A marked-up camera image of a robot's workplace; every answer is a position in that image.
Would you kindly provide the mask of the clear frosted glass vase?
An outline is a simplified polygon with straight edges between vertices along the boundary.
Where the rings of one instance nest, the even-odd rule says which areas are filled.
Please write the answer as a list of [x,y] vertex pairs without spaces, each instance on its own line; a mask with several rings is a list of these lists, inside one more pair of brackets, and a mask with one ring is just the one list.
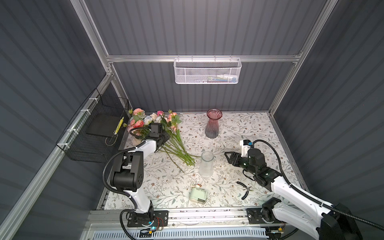
[[201,163],[199,168],[200,176],[209,178],[214,173],[214,154],[210,151],[204,151],[201,155]]

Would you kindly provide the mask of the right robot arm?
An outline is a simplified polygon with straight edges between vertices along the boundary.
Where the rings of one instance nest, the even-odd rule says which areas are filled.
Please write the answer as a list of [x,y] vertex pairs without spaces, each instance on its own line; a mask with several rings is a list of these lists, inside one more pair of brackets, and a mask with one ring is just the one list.
[[260,150],[250,148],[245,156],[226,152],[228,163],[252,174],[251,180],[284,199],[271,198],[262,205],[261,214],[267,223],[276,220],[288,223],[315,240],[361,240],[363,238],[354,219],[347,217],[349,209],[341,204],[332,210],[327,203],[308,192],[289,184],[283,174],[267,166]]

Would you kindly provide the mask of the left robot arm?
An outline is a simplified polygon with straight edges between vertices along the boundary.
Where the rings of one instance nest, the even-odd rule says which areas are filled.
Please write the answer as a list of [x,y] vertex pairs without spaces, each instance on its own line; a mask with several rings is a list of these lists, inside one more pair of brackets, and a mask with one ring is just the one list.
[[158,151],[168,140],[168,133],[151,133],[135,147],[114,154],[103,170],[103,184],[110,192],[129,198],[133,217],[152,224],[155,218],[153,203],[141,186],[144,182],[144,159]]

